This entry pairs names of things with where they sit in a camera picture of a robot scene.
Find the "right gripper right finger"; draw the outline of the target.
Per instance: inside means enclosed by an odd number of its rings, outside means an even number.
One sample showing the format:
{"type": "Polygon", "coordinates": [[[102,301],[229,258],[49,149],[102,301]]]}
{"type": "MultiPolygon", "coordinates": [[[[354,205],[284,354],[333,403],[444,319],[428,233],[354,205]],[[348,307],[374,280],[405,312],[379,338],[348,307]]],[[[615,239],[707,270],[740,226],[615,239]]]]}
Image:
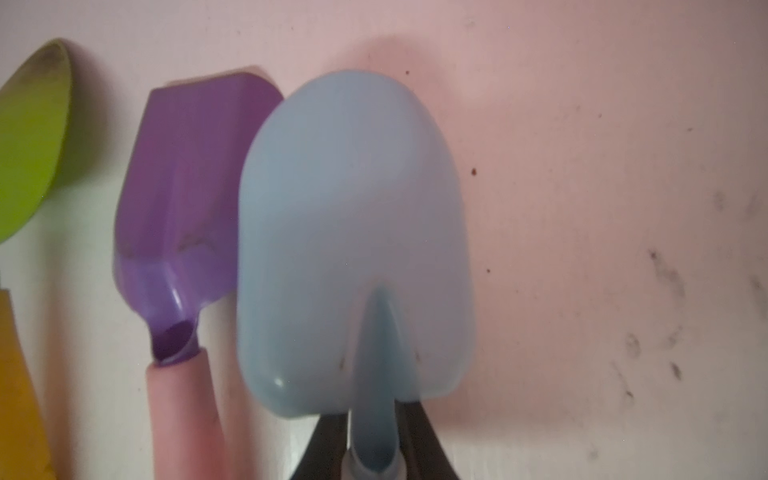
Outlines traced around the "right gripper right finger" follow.
{"type": "Polygon", "coordinates": [[[421,402],[395,403],[408,480],[459,480],[421,402]]]}

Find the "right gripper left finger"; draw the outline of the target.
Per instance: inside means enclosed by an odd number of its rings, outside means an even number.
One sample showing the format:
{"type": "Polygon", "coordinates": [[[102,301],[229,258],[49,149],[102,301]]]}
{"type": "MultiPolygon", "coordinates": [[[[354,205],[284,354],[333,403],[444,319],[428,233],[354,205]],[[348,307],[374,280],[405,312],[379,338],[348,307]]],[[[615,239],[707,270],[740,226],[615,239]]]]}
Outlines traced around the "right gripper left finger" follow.
{"type": "Polygon", "coordinates": [[[340,480],[348,414],[321,415],[291,480],[340,480]]]}

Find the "light blue shovel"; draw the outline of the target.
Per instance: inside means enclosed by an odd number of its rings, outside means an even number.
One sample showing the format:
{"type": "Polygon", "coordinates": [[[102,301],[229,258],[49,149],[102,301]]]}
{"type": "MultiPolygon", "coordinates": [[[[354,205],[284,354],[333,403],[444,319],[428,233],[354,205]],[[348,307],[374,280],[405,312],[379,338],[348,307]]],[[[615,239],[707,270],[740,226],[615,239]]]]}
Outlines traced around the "light blue shovel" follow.
{"type": "Polygon", "coordinates": [[[395,403],[450,394],[475,337],[459,179],[427,108],[359,70],[288,96],[245,160],[238,248],[252,395],[284,418],[347,413],[341,478],[407,479],[395,403]]]}

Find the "green shovel yellow handle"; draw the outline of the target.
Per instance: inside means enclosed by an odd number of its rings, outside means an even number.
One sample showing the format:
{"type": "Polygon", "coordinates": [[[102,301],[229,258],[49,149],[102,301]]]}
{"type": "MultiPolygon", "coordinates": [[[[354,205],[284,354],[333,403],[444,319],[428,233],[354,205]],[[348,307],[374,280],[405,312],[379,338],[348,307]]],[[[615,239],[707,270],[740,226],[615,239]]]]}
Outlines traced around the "green shovel yellow handle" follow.
{"type": "MultiPolygon", "coordinates": [[[[51,188],[67,134],[72,85],[67,49],[51,40],[1,88],[2,240],[31,219],[51,188]]],[[[7,289],[1,292],[1,476],[56,476],[7,289]]]]}

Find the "purple shovel pink handle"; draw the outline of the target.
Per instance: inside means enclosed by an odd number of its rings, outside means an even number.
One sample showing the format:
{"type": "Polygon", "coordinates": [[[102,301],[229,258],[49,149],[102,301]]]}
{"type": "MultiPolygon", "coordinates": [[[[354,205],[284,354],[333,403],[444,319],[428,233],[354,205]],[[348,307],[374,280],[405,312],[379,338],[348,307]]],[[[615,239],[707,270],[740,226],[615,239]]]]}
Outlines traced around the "purple shovel pink handle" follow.
{"type": "Polygon", "coordinates": [[[238,197],[251,143],[282,101],[246,71],[154,89],[116,210],[113,277],[146,324],[153,471],[227,479],[201,311],[237,284],[238,197]]]}

